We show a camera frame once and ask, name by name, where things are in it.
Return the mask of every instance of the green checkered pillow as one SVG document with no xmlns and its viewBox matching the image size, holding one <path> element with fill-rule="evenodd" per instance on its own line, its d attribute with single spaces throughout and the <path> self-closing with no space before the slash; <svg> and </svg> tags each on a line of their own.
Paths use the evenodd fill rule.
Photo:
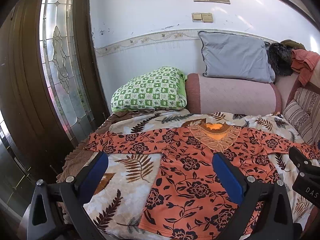
<svg viewBox="0 0 320 240">
<path fill-rule="evenodd" d="M 187 105 L 186 80 L 187 76 L 174 67 L 162 67 L 135 77 L 113 94 L 111 109 L 113 112 L 183 109 Z"/>
</svg>

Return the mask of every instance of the wall switch plate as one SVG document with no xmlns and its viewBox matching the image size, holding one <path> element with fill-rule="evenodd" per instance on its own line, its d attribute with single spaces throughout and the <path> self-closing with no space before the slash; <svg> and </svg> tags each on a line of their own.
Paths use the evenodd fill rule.
<svg viewBox="0 0 320 240">
<path fill-rule="evenodd" d="M 201 13 L 192 13 L 192 20 L 193 21 L 202 21 L 202 14 Z"/>
<path fill-rule="evenodd" d="M 213 23 L 212 13 L 202 13 L 202 20 L 204 23 Z"/>
</svg>

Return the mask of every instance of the metal bolt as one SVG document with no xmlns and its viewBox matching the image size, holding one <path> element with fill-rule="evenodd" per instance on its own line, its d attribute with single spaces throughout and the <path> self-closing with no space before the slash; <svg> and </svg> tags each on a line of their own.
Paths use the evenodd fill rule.
<svg viewBox="0 0 320 240">
<path fill-rule="evenodd" d="M 44 183 L 43 179 L 39 179 L 36 184 L 37 186 L 41 186 L 43 183 Z"/>
<path fill-rule="evenodd" d="M 279 186 L 283 186 L 283 185 L 284 185 L 283 181 L 280 180 L 280 179 L 277 180 L 277 184 L 278 184 Z"/>
<path fill-rule="evenodd" d="M 254 178 L 254 176 L 248 176 L 247 177 L 247 180 L 249 181 L 249 182 L 255 182 L 255 178 Z"/>
<path fill-rule="evenodd" d="M 70 183 L 70 182 L 73 182 L 75 180 L 75 177 L 74 176 L 68 176 L 66 178 L 66 182 Z"/>
</svg>

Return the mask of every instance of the pink towel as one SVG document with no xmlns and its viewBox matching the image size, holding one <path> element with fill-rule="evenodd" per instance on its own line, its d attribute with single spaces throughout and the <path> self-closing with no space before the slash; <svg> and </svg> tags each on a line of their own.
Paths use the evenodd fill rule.
<svg viewBox="0 0 320 240">
<path fill-rule="evenodd" d="M 303 86 L 305 86 L 313 73 L 318 61 L 320 60 L 320 55 L 313 51 L 307 51 L 304 49 L 293 49 L 292 54 L 292 65 L 291 68 L 299 73 L 299 81 Z"/>
</svg>

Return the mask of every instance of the orange floral shirt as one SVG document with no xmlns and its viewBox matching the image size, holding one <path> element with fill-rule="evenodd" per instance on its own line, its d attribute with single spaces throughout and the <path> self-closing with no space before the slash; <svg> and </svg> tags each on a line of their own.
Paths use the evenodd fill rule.
<svg viewBox="0 0 320 240">
<path fill-rule="evenodd" d="M 215 152 L 222 150 L 245 176 L 274 183 L 280 178 L 267 154 L 288 154 L 292 146 L 309 159 L 320 158 L 313 146 L 235 126 L 228 136 L 217 140 L 208 137 L 200 126 L 127 135 L 91 134 L 85 149 L 108 154 L 162 153 L 139 228 L 162 236 L 195 240 L 216 238 L 237 209 L 213 171 Z M 258 203 L 244 234 L 251 233 L 261 208 L 262 204 Z"/>
</svg>

